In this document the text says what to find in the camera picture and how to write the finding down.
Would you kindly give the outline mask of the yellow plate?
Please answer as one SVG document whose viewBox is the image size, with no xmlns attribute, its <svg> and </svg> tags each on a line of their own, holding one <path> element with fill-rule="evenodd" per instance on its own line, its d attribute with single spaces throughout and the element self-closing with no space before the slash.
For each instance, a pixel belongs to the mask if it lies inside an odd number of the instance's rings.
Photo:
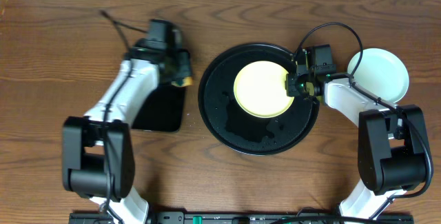
<svg viewBox="0 0 441 224">
<path fill-rule="evenodd" d="M 272 118 L 286 112 L 294 102 L 287 96 L 288 71 L 271 61 L 256 61 L 242 68 L 234 79 L 234 97 L 246 113 Z"/>
</svg>

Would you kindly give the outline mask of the light blue plate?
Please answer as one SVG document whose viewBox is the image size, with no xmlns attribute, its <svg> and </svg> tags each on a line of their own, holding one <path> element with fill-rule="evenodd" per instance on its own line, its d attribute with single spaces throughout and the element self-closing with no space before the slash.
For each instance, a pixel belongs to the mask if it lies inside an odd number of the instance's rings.
<svg viewBox="0 0 441 224">
<path fill-rule="evenodd" d="M 409 73 L 393 53 L 380 48 L 363 50 L 355 81 L 385 101 L 397 103 L 409 89 Z"/>
</svg>

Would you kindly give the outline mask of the green yellow sponge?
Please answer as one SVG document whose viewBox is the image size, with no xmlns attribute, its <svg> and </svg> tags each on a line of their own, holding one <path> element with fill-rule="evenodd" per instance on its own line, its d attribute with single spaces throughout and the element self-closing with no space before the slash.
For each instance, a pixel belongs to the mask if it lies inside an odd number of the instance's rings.
<svg viewBox="0 0 441 224">
<path fill-rule="evenodd" d="M 184 77 L 184 78 L 179 78 L 179 79 L 175 79 L 174 81 L 172 81 L 172 85 L 178 88 L 184 88 L 187 86 L 190 86 L 191 84 L 193 84 L 193 78 L 192 77 Z"/>
</svg>

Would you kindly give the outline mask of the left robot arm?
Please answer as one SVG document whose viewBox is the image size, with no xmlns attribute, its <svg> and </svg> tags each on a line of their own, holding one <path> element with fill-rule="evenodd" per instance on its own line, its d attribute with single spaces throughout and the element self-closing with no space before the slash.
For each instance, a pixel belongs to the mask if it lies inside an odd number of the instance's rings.
<svg viewBox="0 0 441 224">
<path fill-rule="evenodd" d="M 134 48 L 99 102 L 65 120 L 63 186 L 99 206 L 97 213 L 71 213 L 70 223 L 148 221 L 150 205 L 134 187 L 130 131 L 177 131 L 191 76 L 185 49 Z"/>
</svg>

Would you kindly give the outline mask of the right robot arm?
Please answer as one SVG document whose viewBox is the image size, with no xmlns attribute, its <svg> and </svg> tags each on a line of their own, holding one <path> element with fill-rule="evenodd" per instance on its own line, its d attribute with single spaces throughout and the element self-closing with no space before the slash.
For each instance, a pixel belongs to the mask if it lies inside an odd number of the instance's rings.
<svg viewBox="0 0 441 224">
<path fill-rule="evenodd" d="M 398 199 L 429 188 L 434 166 L 422 110 L 399 106 L 364 89 L 352 74 L 288 74 L 288 96 L 321 101 L 358 127 L 360 180 L 338 206 L 341 223 L 377 223 Z"/>
</svg>

